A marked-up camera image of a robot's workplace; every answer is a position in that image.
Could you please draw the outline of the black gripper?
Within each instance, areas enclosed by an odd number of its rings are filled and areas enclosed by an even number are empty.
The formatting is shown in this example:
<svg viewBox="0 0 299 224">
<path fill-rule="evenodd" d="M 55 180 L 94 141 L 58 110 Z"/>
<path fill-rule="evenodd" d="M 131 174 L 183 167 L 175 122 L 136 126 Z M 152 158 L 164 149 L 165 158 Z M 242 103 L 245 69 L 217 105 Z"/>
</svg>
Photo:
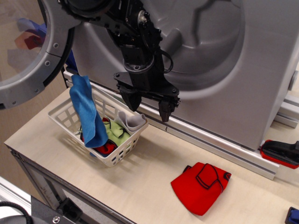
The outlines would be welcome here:
<svg viewBox="0 0 299 224">
<path fill-rule="evenodd" d="M 124 63 L 125 72 L 117 72 L 117 80 L 122 99 L 135 112 L 142 97 L 158 101 L 162 122 L 168 122 L 175 108 L 179 106 L 179 90 L 164 77 L 163 61 L 152 61 L 146 66 Z"/>
</svg>

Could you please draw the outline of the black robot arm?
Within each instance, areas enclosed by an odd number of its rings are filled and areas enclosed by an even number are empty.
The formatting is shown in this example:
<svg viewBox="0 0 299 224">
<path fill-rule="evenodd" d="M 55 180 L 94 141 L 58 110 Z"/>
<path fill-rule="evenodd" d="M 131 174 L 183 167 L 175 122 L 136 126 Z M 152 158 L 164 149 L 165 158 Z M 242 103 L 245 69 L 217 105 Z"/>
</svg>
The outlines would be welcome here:
<svg viewBox="0 0 299 224">
<path fill-rule="evenodd" d="M 160 48 L 161 30 L 150 19 L 140 0 L 62 0 L 62 9 L 75 19 L 104 27 L 121 50 L 125 72 L 114 74 L 117 88 L 130 110 L 142 98 L 158 102 L 161 120 L 167 122 L 178 107 L 179 90 L 166 80 L 163 58 L 171 56 Z"/>
</svg>

